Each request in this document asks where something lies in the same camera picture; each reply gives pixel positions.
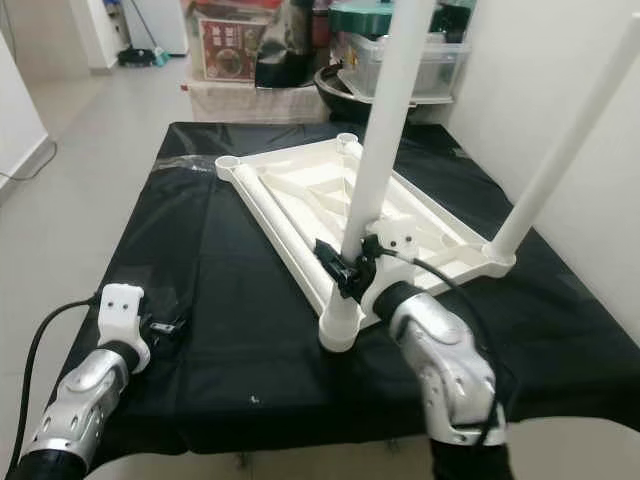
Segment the black bag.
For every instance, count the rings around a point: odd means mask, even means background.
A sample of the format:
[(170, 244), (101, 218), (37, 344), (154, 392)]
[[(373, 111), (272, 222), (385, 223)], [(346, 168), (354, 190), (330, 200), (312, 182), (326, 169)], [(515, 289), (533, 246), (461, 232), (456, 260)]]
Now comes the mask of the black bag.
[(257, 50), (253, 82), (280, 90), (305, 86), (330, 61), (333, 0), (279, 0)]

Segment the red printed box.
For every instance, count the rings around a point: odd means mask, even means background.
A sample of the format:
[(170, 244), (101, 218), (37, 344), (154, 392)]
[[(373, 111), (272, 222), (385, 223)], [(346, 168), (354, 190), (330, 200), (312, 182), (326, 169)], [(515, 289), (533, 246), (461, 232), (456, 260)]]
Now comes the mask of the red printed box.
[(204, 18), (198, 20), (198, 26), (205, 81), (252, 83), (268, 23), (262, 19)]

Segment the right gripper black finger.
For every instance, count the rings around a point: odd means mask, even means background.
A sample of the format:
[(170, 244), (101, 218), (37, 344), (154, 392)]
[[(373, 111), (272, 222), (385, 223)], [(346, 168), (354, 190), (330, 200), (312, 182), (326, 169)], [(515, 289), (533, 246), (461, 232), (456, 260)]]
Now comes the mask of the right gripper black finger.
[(317, 261), (320, 262), (321, 268), (334, 280), (335, 289), (342, 298), (349, 298), (349, 285), (351, 285), (351, 265), (344, 260), (338, 250), (323, 241), (316, 239), (314, 253)]

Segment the black floor mop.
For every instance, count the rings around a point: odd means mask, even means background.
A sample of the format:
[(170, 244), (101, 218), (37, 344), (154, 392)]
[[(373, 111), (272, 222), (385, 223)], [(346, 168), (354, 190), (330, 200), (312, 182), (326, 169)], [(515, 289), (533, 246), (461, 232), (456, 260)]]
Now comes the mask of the black floor mop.
[(168, 52), (159, 47), (141, 49), (141, 47), (127, 47), (116, 54), (116, 63), (120, 68), (164, 67), (168, 63)]

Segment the green pot lid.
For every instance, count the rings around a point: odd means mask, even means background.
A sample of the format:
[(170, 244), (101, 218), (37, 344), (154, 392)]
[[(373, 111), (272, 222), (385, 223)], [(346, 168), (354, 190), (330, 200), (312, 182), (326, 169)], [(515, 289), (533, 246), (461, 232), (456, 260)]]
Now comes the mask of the green pot lid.
[(335, 0), (329, 8), (330, 27), (335, 32), (369, 38), (387, 36), (396, 13), (397, 0)]

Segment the white refrigerator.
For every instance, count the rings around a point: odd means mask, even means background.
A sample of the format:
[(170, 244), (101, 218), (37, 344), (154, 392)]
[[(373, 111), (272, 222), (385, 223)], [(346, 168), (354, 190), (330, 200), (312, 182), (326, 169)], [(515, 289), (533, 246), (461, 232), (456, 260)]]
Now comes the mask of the white refrigerator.
[(184, 58), (189, 41), (184, 0), (120, 0), (134, 49), (160, 47)]

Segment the white plastic table top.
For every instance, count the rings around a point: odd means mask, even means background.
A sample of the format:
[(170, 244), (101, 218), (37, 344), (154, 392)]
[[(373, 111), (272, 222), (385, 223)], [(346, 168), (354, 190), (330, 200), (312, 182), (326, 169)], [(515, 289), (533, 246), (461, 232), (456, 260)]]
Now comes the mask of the white plastic table top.
[[(261, 175), (262, 182), (306, 241), (315, 244), (320, 239), (338, 250), (362, 152), (364, 147), (355, 134), (343, 133), (332, 140), (279, 148), (239, 160)], [(428, 262), (420, 255), (417, 259)], [(488, 262), (484, 268), (465, 270), (434, 268), (462, 284), (484, 276), (489, 265)], [(378, 317), (361, 310), (360, 301), (340, 297), (335, 284), (332, 300), (319, 317), (317, 338), (330, 352), (346, 352), (362, 329), (378, 323)]]

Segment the black tablecloth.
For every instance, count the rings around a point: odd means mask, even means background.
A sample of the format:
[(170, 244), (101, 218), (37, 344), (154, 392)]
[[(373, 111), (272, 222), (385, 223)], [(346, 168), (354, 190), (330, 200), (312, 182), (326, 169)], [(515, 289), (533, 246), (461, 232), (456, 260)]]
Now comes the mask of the black tablecloth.
[[(340, 133), (347, 122), (166, 128), (104, 275), (141, 285), (178, 323), (125, 389), (96, 465), (132, 454), (282, 451), (424, 433), (419, 384), (383, 325), (352, 351), (317, 343), (317, 315), (215, 159)], [(516, 375), (507, 416), (591, 419), (640, 434), (640, 346), (539, 230), (502, 278), (465, 284)]]

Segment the clear plastic storage box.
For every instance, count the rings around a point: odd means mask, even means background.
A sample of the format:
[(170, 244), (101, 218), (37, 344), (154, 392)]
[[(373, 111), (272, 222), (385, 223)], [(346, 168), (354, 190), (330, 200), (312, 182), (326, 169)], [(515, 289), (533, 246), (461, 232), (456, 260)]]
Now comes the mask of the clear plastic storage box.
[[(343, 32), (339, 37), (338, 77), (356, 99), (374, 100), (380, 70), (390, 42), (389, 35), (376, 38)], [(420, 58), (411, 102), (448, 104), (460, 68), (470, 54), (467, 44), (447, 44), (443, 33), (428, 33)]]

